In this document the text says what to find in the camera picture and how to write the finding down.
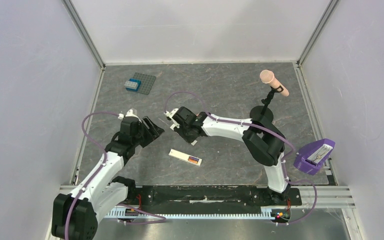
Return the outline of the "white remote control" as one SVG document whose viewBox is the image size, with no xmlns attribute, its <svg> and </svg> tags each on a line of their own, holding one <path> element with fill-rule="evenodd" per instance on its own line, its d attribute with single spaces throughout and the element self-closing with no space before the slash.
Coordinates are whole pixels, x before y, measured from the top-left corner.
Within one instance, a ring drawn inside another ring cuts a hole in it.
<svg viewBox="0 0 384 240">
<path fill-rule="evenodd" d="M 181 161 L 187 162 L 187 163 L 189 163 L 189 164 L 192 164 L 192 163 L 188 162 L 188 158 L 189 158 L 189 156 L 192 156 L 192 155 L 190 155 L 190 154 L 186 154 L 186 153 L 184 153 L 184 152 L 181 152 L 181 151 L 178 151 L 178 150 L 175 150 L 175 149 L 171 149 L 171 150 L 169 151 L 168 155 L 169 155 L 170 157 L 173 157 L 173 158 L 176 158 L 176 159 L 178 159 L 178 160 L 181 160 Z M 194 166 L 201 166 L 201 164 L 202 164 L 202 159 L 201 159 L 201 158 L 199 158 L 199 159 L 200 159 L 200 165 L 195 165 L 195 164 L 192 164 L 192 165 L 194 165 Z"/>
</svg>

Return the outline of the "orange AAA battery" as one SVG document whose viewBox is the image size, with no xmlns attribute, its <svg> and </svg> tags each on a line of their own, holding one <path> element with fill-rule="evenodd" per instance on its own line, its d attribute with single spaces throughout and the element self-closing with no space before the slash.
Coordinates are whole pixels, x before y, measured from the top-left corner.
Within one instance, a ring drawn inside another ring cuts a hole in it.
<svg viewBox="0 0 384 240">
<path fill-rule="evenodd" d="M 196 158 L 196 157 L 193 157 L 193 156 L 189 156 L 189 158 L 187 159 L 189 162 L 191 163 L 194 163 L 194 164 L 199 164 L 201 159 L 200 158 Z"/>
</svg>

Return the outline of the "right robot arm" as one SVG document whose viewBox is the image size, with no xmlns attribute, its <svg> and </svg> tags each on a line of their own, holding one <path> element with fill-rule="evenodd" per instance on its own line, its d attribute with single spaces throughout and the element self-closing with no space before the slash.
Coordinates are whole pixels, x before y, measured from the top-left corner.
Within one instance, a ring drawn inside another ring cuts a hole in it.
<svg viewBox="0 0 384 240">
<path fill-rule="evenodd" d="M 164 115 L 172 121 L 170 128 L 191 145 L 198 137 L 223 137 L 244 143 L 254 160 L 264 166 L 269 199 L 282 204 L 289 198 L 289 184 L 281 164 L 285 136 L 264 115 L 236 119 L 204 111 L 195 114 L 184 106 L 167 110 Z"/>
</svg>

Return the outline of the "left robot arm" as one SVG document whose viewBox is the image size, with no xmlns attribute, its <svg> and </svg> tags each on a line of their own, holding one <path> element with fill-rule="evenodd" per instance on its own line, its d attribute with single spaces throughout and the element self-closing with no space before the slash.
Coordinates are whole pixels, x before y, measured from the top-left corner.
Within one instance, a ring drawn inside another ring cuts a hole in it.
<svg viewBox="0 0 384 240">
<path fill-rule="evenodd" d="M 117 177 L 138 146 L 145 148 L 164 129 L 147 116 L 139 118 L 134 109 L 117 113 L 120 128 L 103 151 L 98 163 L 69 193 L 53 201 L 51 235 L 64 240 L 91 240 L 103 218 L 118 204 L 132 204 L 137 198 L 135 181 Z"/>
</svg>

